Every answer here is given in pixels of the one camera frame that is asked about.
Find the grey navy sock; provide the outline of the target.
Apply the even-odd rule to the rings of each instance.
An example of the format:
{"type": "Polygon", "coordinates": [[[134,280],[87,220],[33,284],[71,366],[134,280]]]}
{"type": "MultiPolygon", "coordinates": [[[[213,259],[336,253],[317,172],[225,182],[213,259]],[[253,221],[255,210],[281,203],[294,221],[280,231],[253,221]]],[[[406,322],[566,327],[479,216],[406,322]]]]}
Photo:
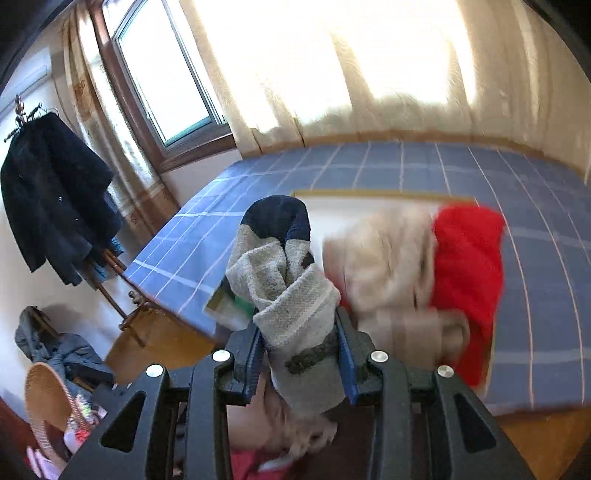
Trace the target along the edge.
{"type": "Polygon", "coordinates": [[[249,206],[225,269],[231,292],[252,304],[273,387],[295,414],[323,414],[345,398],[338,366],[339,290],[311,254],[308,210],[273,195],[249,206]]]}

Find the bright red underwear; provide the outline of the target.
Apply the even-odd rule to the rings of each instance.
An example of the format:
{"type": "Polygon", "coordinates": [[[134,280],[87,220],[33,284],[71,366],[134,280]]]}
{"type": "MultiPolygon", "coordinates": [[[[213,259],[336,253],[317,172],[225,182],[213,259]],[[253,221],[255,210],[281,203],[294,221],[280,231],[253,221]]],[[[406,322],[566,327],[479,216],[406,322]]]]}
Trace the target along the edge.
{"type": "Polygon", "coordinates": [[[470,340],[454,366],[472,388],[484,381],[503,292],[504,230],[500,213],[468,203],[442,208],[433,224],[437,248],[431,305],[467,317],[470,340]]]}

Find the beige white underwear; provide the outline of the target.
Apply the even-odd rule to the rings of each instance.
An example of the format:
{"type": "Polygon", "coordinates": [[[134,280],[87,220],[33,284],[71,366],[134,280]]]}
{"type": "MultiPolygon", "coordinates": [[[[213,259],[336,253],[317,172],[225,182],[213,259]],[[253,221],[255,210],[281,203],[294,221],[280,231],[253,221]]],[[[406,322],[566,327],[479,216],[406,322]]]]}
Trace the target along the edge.
{"type": "Polygon", "coordinates": [[[437,240],[419,206],[377,211],[324,240],[325,275],[353,327],[408,366],[454,364],[470,340],[465,314],[430,305],[437,240]]]}

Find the green black striped underwear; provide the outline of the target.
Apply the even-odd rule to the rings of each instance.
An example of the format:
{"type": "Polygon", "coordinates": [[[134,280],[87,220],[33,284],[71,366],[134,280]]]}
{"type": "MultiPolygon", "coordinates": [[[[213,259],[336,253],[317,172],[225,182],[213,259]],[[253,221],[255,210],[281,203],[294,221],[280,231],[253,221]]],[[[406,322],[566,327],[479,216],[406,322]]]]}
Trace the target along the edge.
{"type": "Polygon", "coordinates": [[[232,292],[225,277],[204,306],[204,313],[229,331],[240,331],[249,326],[254,311],[255,306],[232,292]]]}

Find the dark red garment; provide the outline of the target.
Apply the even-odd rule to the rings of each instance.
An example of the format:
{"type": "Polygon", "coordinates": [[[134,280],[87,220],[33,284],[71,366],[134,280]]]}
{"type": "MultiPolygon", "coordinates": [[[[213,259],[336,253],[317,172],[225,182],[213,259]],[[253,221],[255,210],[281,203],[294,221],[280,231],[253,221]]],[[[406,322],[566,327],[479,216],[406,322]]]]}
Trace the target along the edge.
{"type": "Polygon", "coordinates": [[[295,462],[287,454],[255,450],[232,450],[230,461],[235,480],[281,480],[295,462]]]}

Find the pink lace bra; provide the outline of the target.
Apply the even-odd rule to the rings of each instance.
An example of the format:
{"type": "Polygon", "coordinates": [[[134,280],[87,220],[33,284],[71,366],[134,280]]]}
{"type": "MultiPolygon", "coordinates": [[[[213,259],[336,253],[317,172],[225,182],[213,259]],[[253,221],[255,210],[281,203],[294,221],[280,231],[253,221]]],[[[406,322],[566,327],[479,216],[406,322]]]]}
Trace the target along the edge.
{"type": "Polygon", "coordinates": [[[226,407],[231,450],[285,454],[298,460],[332,444],[338,425],[324,415],[301,417],[273,387],[269,374],[259,377],[246,406],[226,407]]]}

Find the wooden coat rack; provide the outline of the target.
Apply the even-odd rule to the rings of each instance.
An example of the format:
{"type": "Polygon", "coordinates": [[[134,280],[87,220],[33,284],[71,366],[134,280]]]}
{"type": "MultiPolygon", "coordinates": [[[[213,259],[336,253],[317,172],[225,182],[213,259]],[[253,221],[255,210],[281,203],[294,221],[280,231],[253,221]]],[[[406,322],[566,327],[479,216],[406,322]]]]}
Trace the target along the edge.
{"type": "MultiPolygon", "coordinates": [[[[14,137],[16,137],[22,130],[22,127],[28,121],[32,120],[39,111],[42,111],[44,113],[47,112],[47,110],[43,107],[43,104],[39,102],[31,110],[31,112],[28,113],[26,111],[26,106],[24,104],[21,93],[15,94],[13,103],[15,126],[3,139],[4,143],[9,142],[14,137]]],[[[107,278],[119,278],[129,287],[128,297],[131,299],[131,302],[134,305],[134,309],[131,310],[129,313],[123,310],[117,302],[117,300],[109,293],[107,288],[104,286],[105,280],[99,282],[97,280],[97,276],[92,271],[89,272],[89,276],[91,279],[90,285],[96,288],[96,290],[103,296],[103,298],[121,317],[121,321],[118,324],[119,330],[121,332],[128,332],[129,335],[135,340],[137,345],[140,348],[144,348],[146,346],[146,342],[139,336],[137,331],[134,329],[133,322],[142,314],[147,314],[152,310],[159,310],[163,312],[164,308],[161,307],[153,298],[147,295],[136,283],[130,280],[130,278],[125,274],[127,266],[111,250],[106,249],[102,253],[102,258],[105,263],[105,268],[108,271],[107,278]]]]}

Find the grey jacket on floor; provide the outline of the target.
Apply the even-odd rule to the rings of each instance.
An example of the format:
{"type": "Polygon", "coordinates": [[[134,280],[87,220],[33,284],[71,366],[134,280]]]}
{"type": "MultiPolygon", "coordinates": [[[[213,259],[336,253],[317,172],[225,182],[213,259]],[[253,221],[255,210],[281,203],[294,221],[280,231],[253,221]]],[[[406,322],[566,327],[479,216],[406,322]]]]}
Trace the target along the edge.
{"type": "Polygon", "coordinates": [[[115,384],[112,370],[83,337],[58,333],[50,318],[35,306],[27,306],[20,313],[14,340],[32,363],[50,366],[72,396],[88,396],[101,384],[115,384]]]}

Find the woven rattan basket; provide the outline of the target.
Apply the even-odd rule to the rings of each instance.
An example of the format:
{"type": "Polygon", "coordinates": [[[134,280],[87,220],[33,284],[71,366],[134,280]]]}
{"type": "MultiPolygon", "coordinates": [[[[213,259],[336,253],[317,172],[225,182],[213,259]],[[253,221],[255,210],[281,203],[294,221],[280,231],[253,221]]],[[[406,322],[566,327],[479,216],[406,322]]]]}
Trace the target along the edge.
{"type": "Polygon", "coordinates": [[[36,362],[31,365],[25,379],[24,397],[29,424],[40,449],[62,472],[67,461],[52,446],[47,426],[64,432],[70,417],[86,431],[90,431],[92,425],[85,420],[68,388],[47,363],[36,362]]]}

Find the yellow cardboard tray box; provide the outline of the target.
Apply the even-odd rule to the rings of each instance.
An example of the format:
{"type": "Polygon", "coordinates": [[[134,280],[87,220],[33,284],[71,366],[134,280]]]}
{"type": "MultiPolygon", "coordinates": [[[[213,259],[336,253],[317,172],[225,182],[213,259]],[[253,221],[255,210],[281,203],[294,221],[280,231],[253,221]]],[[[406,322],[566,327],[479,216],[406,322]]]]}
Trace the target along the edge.
{"type": "MultiPolygon", "coordinates": [[[[294,190],[291,196],[301,200],[308,210],[311,225],[311,255],[318,265],[324,263],[324,240],[335,236],[374,212],[404,206],[419,206],[436,216],[443,207],[453,203],[473,203],[476,199],[430,192],[396,190],[294,190]]],[[[204,306],[204,313],[218,327],[229,331],[245,329],[252,317],[248,307],[230,299],[228,290],[219,285],[204,306]]]]}

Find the dark navy hanging coat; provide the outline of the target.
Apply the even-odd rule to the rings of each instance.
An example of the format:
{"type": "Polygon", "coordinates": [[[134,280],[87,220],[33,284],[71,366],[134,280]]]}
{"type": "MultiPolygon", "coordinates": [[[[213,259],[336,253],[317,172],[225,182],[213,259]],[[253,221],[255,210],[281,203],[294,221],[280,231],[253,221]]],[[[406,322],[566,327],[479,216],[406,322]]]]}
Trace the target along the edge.
{"type": "Polygon", "coordinates": [[[114,174],[53,112],[11,140],[1,192],[11,231],[34,272],[48,263],[61,281],[93,288],[107,278],[105,251],[119,255],[123,219],[108,188],[114,174]]]}

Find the blue plaid table cloth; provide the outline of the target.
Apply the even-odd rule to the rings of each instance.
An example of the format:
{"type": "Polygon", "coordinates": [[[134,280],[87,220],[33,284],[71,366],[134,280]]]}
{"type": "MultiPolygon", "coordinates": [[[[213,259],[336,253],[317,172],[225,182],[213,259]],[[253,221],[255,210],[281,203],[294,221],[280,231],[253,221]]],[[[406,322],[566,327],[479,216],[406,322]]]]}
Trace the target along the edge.
{"type": "Polygon", "coordinates": [[[449,363],[487,407],[590,401],[590,190],[516,153],[368,142],[231,165],[127,268],[205,332],[256,323],[284,395],[346,306],[377,347],[449,363]]]}

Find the beige patterned curtain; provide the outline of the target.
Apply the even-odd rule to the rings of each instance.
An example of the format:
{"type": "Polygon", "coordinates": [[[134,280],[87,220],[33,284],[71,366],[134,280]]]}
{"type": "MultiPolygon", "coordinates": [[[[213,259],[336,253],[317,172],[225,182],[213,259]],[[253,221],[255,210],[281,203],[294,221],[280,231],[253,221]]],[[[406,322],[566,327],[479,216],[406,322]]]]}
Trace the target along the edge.
{"type": "Polygon", "coordinates": [[[589,79],[522,1],[181,7],[243,156],[408,133],[589,162],[589,79]]]}

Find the window with brown frame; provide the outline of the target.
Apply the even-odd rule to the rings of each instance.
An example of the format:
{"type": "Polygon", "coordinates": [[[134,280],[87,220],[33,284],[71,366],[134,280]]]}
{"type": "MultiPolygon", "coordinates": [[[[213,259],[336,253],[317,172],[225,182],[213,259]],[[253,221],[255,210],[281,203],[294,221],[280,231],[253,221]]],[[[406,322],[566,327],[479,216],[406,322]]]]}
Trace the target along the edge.
{"type": "Polygon", "coordinates": [[[159,173],[235,149],[178,1],[91,1],[90,17],[115,96],[159,173]]]}

